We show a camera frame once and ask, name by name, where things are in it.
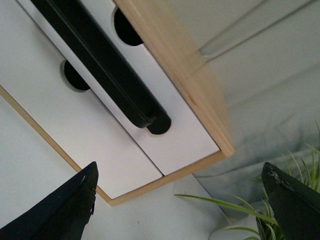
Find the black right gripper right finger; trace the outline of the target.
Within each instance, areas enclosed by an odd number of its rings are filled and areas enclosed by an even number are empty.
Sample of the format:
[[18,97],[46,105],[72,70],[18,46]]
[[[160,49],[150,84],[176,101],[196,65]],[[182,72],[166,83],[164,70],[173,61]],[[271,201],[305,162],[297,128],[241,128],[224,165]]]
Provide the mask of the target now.
[[287,240],[320,238],[320,194],[265,162],[261,178],[274,218]]

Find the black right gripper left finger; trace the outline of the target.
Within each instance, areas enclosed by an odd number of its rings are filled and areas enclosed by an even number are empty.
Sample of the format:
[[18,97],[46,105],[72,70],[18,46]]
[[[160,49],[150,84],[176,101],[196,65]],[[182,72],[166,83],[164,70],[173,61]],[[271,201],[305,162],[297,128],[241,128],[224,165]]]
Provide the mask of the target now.
[[47,197],[1,228],[2,240],[80,240],[94,214],[98,166],[95,161]]

